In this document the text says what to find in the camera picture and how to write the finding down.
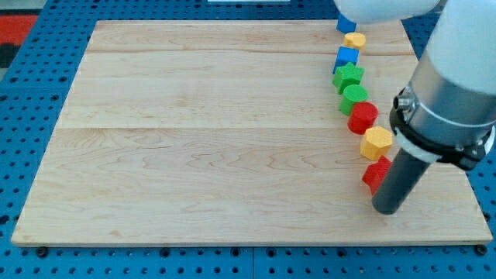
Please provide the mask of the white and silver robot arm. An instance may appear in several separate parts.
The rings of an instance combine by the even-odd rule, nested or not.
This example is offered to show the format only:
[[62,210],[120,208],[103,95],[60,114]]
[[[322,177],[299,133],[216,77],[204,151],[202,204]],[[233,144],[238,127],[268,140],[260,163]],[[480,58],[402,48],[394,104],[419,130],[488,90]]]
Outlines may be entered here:
[[495,141],[495,2],[446,2],[391,128],[408,162],[475,168]]

